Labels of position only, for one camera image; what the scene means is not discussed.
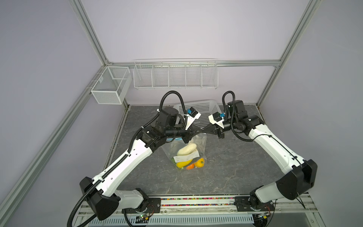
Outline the clear zip top bag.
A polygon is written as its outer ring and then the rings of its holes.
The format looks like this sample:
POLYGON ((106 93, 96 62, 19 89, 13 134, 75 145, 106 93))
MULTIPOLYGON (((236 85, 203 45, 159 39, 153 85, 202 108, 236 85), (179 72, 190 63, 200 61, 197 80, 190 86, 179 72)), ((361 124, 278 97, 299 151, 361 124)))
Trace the clear zip top bag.
POLYGON ((206 163, 205 148, 207 135, 205 133, 194 136, 185 143, 182 138, 167 139, 161 150, 179 170, 203 168, 206 163))

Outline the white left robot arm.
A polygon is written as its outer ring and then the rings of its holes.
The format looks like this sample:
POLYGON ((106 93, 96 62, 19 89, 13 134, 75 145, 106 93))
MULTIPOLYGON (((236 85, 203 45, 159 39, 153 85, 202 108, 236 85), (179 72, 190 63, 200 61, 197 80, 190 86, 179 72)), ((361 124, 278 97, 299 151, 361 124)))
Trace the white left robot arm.
POLYGON ((202 130, 194 125, 187 130, 160 129, 155 126, 139 128, 129 148, 116 161, 95 177, 85 177, 80 182, 83 195, 73 208, 67 226, 72 226, 75 215, 84 201, 88 203, 94 214, 81 223, 82 227, 95 218, 105 220, 117 210, 146 208, 148 196, 140 189, 119 191, 121 182, 138 164, 163 146, 168 138, 177 137, 189 142, 201 132, 202 130))

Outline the yellow lemon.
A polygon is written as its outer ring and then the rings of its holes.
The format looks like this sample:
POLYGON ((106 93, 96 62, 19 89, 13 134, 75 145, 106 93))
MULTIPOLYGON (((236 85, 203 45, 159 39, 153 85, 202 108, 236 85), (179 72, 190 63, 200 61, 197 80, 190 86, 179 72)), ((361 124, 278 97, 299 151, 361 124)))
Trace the yellow lemon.
POLYGON ((204 167, 204 165, 205 165, 204 158, 199 159, 196 163, 194 163, 194 165, 195 165, 196 168, 202 168, 202 167, 204 167))

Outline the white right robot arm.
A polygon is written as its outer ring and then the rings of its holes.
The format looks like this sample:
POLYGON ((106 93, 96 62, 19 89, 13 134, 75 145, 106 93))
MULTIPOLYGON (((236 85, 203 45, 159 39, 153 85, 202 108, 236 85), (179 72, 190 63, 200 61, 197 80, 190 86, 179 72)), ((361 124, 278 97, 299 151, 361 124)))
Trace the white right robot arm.
POLYGON ((317 164, 293 152, 256 115, 244 119, 234 117, 219 122, 211 116, 210 123, 202 129, 202 132, 222 137, 225 131, 236 129, 248 136, 247 142, 259 144, 284 174, 279 180, 250 192, 249 205, 253 210, 260 210, 264 204, 272 200, 282 198, 294 200, 314 187, 317 164))

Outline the white perforated plastic basket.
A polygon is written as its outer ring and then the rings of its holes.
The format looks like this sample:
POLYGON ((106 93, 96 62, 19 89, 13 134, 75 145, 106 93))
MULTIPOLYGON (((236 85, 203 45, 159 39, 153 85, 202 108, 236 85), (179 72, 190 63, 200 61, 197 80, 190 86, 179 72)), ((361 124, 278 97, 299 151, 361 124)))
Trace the white perforated plastic basket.
POLYGON ((209 121, 209 116, 219 112, 222 113, 220 106, 217 104, 215 100, 203 100, 203 101, 195 101, 184 103, 186 110, 191 107, 197 110, 201 116, 193 122, 193 124, 199 128, 204 128, 207 126, 209 121))

